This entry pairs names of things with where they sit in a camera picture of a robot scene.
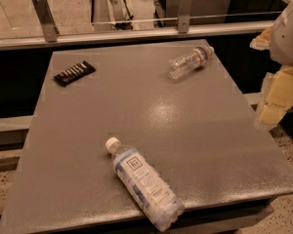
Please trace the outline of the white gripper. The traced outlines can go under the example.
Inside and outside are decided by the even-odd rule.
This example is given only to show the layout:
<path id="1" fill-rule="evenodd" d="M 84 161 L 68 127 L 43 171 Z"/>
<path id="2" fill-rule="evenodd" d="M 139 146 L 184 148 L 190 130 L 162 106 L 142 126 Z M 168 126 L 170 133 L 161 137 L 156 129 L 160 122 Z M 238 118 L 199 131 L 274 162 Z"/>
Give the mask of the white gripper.
<path id="1" fill-rule="evenodd" d="M 249 47 L 259 51 L 270 50 L 272 60 L 284 64 L 275 74 L 266 74 L 261 88 L 263 98 L 256 109 L 254 126 L 260 130 L 271 130 L 293 106 L 293 0 L 275 20 L 273 27 L 253 38 Z"/>

